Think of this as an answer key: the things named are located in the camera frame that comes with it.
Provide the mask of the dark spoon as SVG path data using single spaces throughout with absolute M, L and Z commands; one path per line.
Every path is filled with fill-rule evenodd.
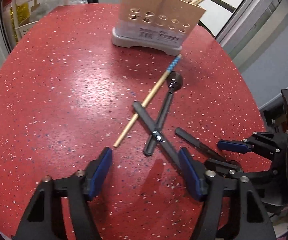
M 222 161 L 222 162 L 225 162 L 225 163 L 228 163 L 228 164 L 231 164 L 231 165 L 235 165 L 235 166 L 238 167 L 238 171 L 242 170 L 241 165 L 237 161 L 235 161 L 235 160 L 230 160 L 230 161 L 226 160 L 223 156 L 218 154 L 213 149 L 209 148 L 207 145 L 202 143 L 200 140 L 198 140 L 197 138 L 195 138 L 194 136 L 192 136 L 191 134 L 189 134 L 188 132 L 186 132 L 182 128 L 177 127 L 175 129 L 175 134 L 177 136 L 179 136 L 181 139 L 184 139 L 187 143 L 189 143 L 193 147 L 195 147 L 199 152 L 201 152 L 206 157 L 209 157 L 209 158 L 217 160 L 217 161 Z
M 164 126 L 169 108 L 173 100 L 173 95 L 176 91 L 180 90 L 183 85 L 183 77 L 180 73 L 172 71 L 167 77 L 166 82 L 168 86 L 168 93 L 166 94 L 162 107 L 159 111 L 159 115 L 155 122 L 158 129 L 162 129 Z M 155 137 L 153 137 L 153 135 L 150 135 L 143 149 L 144 155 L 151 156 L 154 153 L 156 145 L 157 145 L 157 142 L 156 142 Z

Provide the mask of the dark spoon crossing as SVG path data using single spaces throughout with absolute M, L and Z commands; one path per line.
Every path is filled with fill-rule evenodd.
M 173 161 L 174 165 L 180 170 L 181 167 L 177 151 L 157 127 L 148 112 L 142 107 L 141 103 L 138 101 L 133 103 L 133 108 L 138 114 L 138 116 L 141 118 L 143 123 L 146 125 L 146 127 L 149 129 L 155 141 L 162 147 L 162 149 L 167 153 L 169 158 Z

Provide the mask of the blue-patterned bamboo chopstick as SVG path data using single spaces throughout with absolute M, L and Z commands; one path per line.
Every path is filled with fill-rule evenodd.
M 149 102 L 154 98 L 155 94 L 158 92 L 160 87 L 163 85 L 163 83 L 166 81 L 167 77 L 171 73 L 171 71 L 175 68 L 175 66 L 178 64 L 180 59 L 182 58 L 182 55 L 177 55 L 174 60 L 169 64 L 167 69 L 165 70 L 164 74 L 160 77 L 160 79 L 157 81 L 157 83 L 153 86 L 151 91 L 147 94 L 143 102 L 141 103 L 141 106 L 146 108 Z M 119 135 L 118 139 L 114 142 L 113 147 L 117 148 L 119 147 L 120 143 L 123 141 L 124 137 L 127 135 L 129 130 L 132 128 L 133 124 L 135 124 L 138 114 L 133 114 L 132 118 L 129 120 L 128 124 L 125 126 L 121 134 Z

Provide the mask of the beige plastic utensil holder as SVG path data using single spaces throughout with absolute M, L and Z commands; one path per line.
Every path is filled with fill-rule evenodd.
M 176 56 L 205 9 L 186 0 L 120 0 L 112 43 L 146 47 Z

